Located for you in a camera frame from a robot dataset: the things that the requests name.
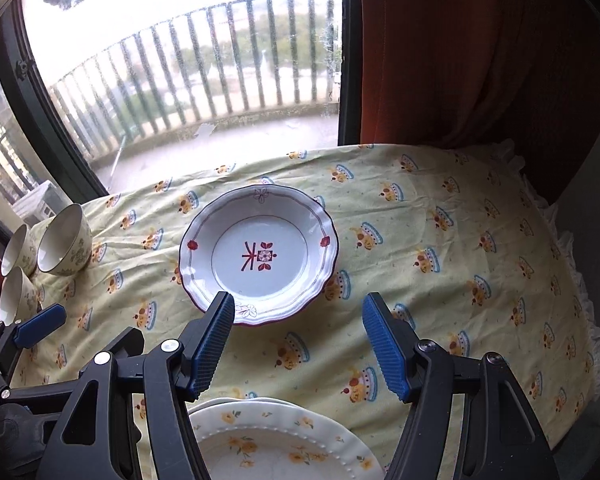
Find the small leaf bowl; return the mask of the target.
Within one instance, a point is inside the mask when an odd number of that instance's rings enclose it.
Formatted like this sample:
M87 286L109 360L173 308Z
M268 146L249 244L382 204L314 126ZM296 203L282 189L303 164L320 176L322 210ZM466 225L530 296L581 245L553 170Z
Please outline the small leaf bowl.
M15 268L20 268L24 274L30 276L36 268L37 258L38 252L31 229L23 223L12 234L12 238L5 248L1 263L2 277L6 278L9 272Z
M20 266L15 266L2 284L0 321L14 324L23 315L34 315L39 306L38 291Z

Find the white outdoor air conditioner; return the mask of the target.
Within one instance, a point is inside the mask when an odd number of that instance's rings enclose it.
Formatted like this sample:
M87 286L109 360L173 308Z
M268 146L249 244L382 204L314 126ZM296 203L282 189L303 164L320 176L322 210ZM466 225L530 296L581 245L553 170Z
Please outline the white outdoor air conditioner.
M58 188L54 182L46 180L16 200L12 210L28 226L35 226L56 216L71 204L72 200L61 188Z

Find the balcony metal railing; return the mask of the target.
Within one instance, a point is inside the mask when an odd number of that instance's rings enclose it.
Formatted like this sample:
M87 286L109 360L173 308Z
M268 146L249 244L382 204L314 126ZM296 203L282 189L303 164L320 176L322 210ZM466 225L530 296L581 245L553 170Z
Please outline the balcony metal railing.
M338 141L342 0L234 0L108 35L83 9L16 0L23 82L107 190L159 168L296 156Z

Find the far small leaf bowl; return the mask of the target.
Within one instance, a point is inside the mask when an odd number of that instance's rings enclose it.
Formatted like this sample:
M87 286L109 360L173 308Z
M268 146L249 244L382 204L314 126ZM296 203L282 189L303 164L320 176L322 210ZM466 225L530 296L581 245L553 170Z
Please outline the far small leaf bowl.
M6 278L9 272L15 268L20 268L24 274L30 276L36 268L37 258L38 252L31 229L23 223L12 234L12 238L5 248L1 263L2 277Z

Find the red curtain right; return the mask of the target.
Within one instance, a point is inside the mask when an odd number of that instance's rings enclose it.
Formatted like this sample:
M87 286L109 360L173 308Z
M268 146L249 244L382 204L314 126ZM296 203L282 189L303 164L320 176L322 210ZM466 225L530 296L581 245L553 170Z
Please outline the red curtain right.
M600 16L586 0L361 0L365 142L512 141L562 195L600 134Z

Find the near small leaf bowl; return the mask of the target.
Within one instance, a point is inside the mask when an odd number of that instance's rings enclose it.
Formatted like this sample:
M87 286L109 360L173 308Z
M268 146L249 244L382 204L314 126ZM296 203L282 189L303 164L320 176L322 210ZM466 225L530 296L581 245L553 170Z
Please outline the near small leaf bowl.
M14 324L23 315L34 315L39 306L38 291L20 266L15 266L2 284L0 321Z

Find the yellow patterned tablecloth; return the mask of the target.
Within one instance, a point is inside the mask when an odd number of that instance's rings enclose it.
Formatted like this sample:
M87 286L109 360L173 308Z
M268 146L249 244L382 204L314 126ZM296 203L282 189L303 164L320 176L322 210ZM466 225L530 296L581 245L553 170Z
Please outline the yellow patterned tablecloth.
M389 391L362 324L379 292L422 338L457 356L501 353L556 445L600 394L600 329L552 214L512 170L486 156L359 145L197 171L84 206L94 242L72 278L34 274L44 306L67 321L50 338L99 350L136 326L147 347L199 309L178 251L202 207L254 184L298 188L335 222L332 277L300 312L238 326L208 398L270 396L338 420L388 466L407 408Z

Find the small red motif dish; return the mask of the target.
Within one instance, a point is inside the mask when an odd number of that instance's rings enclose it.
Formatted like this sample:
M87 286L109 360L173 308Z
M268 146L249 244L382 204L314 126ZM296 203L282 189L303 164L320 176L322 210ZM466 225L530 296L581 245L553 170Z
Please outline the small red motif dish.
M202 207L181 240L178 270L201 311L227 292L234 322L257 326L290 318L316 298L338 252L335 222L317 200L298 188L254 184Z

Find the large green leaf bowl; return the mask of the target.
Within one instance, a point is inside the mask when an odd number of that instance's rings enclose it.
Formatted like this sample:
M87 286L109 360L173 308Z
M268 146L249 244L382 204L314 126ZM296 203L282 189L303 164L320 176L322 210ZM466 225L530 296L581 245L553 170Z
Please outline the large green leaf bowl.
M71 204L55 216L38 245L36 264L42 273L71 276L91 258L93 235L79 204Z

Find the beaded rim floral plate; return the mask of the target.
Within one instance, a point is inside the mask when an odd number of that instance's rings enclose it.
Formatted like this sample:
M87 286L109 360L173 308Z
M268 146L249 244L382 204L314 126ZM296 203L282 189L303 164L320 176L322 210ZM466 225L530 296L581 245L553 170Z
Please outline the beaded rim floral plate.
M300 406L215 405L189 415L212 479L382 479L366 444Z

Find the scalloped yellow flower plate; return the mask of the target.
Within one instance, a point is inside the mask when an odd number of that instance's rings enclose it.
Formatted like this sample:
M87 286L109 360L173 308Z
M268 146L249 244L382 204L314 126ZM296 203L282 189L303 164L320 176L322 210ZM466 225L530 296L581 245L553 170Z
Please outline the scalloped yellow flower plate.
M187 413L189 415L205 410L206 408L212 408L215 405L223 405L229 403L246 403L246 402L256 402L256 403L272 403L272 404L282 404L282 405L290 405L294 406L293 403L288 402L282 399L271 398L270 396L255 396L254 398L245 398L245 399L237 399L230 398L229 396L219 396L218 398L210 399L204 402L197 402L191 408L188 409Z

